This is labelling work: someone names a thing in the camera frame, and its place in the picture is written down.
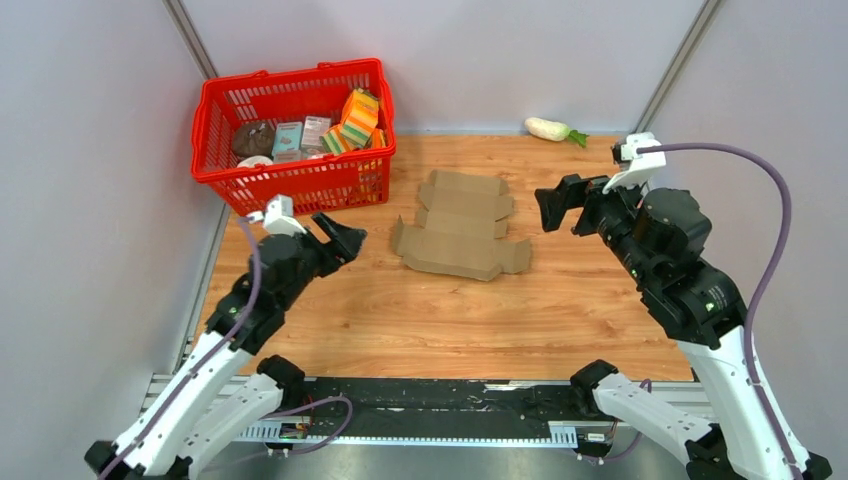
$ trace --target colorful striped package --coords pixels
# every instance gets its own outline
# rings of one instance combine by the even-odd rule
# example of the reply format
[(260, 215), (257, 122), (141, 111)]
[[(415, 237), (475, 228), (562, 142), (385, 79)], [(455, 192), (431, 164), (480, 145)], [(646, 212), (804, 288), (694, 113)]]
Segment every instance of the colorful striped package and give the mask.
[(327, 133), (321, 135), (321, 144), (324, 145), (324, 149), (336, 155), (351, 152), (356, 149), (356, 146), (351, 145), (344, 135), (341, 134), (341, 129), (341, 125), (335, 125), (330, 127), (330, 129), (327, 130)]
[(379, 112), (379, 100), (368, 91), (357, 88), (350, 92), (339, 122), (341, 134), (355, 146), (364, 147), (377, 126)]

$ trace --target round brown snack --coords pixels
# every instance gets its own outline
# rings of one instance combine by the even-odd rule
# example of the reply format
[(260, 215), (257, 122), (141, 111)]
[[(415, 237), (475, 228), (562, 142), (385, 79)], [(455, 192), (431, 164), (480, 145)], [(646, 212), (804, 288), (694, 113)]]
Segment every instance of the round brown snack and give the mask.
[(274, 125), (265, 120), (245, 123), (233, 135), (232, 148), (240, 157), (270, 157), (274, 148)]

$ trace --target red plastic basket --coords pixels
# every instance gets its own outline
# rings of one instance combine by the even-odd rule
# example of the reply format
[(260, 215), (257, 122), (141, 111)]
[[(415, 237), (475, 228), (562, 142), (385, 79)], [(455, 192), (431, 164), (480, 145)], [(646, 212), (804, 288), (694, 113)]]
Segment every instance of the red plastic basket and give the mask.
[[(351, 90), (367, 88), (380, 100), (377, 126), (386, 147), (357, 150), (316, 160), (236, 168), (233, 133), (257, 120), (302, 121), (307, 115), (339, 121)], [(295, 214), (386, 202), (395, 153), (394, 107), (383, 67), (376, 58), (319, 63), (310, 70), (216, 78), (203, 84), (194, 114), (191, 174), (212, 187), (239, 215), (264, 210), (277, 194), (294, 200)]]

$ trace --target white radish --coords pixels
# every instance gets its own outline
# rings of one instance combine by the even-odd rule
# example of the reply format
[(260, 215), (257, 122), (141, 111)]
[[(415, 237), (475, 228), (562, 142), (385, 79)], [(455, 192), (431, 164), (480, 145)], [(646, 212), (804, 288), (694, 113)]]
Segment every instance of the white radish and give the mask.
[(571, 128), (561, 122), (553, 122), (541, 118), (530, 117), (524, 120), (524, 126), (536, 137), (544, 138), (552, 142), (561, 142), (571, 133)]

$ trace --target green radish leaves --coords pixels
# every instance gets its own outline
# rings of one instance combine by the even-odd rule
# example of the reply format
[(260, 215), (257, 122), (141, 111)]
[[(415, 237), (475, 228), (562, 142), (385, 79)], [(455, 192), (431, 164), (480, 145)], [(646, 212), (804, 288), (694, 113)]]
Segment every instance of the green radish leaves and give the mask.
[(570, 132), (568, 132), (568, 136), (565, 137), (565, 139), (570, 140), (583, 148), (586, 148), (586, 139), (588, 137), (589, 135), (586, 135), (585, 133), (578, 132), (577, 130), (571, 130)]

